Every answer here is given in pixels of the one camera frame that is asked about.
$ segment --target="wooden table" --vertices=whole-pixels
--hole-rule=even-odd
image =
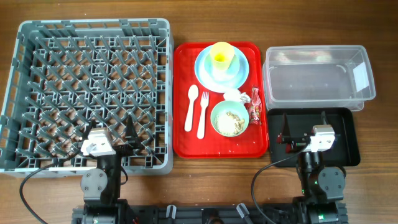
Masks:
[[[371,61],[376,98],[354,113],[362,161],[349,167],[345,199],[350,223],[398,222],[398,3],[394,1],[155,1],[16,0],[0,4],[0,99],[4,98],[17,28],[26,20],[164,17],[175,46],[184,42],[251,41],[272,46],[360,44]],[[131,177],[121,198],[131,205],[252,205],[258,159],[185,160],[169,175]],[[21,179],[0,176],[0,223],[37,223],[22,204]],[[49,223],[70,223],[83,205],[80,177],[32,179],[25,196]],[[294,169],[270,169],[256,184],[259,202],[290,202],[301,194]]]

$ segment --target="dish rack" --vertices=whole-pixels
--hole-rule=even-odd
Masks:
[[[26,21],[17,33],[0,117],[0,173],[82,175],[96,161],[77,142],[94,119],[124,144],[131,116],[143,150],[124,157],[128,174],[164,175],[173,166],[174,41],[165,19]]]

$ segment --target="spoon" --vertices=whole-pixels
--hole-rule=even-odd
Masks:
[[[187,118],[185,119],[185,131],[191,131],[192,129],[192,118],[193,118],[193,102],[198,98],[199,89],[196,85],[192,85],[188,90],[188,98],[189,98],[189,107]]]

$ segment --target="red wrapper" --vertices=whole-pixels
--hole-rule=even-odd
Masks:
[[[259,89],[257,87],[252,88],[251,102],[248,108],[249,112],[249,124],[261,124],[261,100],[259,96]]]

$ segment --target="fork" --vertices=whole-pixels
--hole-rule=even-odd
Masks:
[[[200,100],[201,113],[200,113],[199,127],[197,133],[198,139],[203,139],[203,137],[205,137],[205,114],[208,105],[209,105],[209,92],[205,91],[202,93]]]

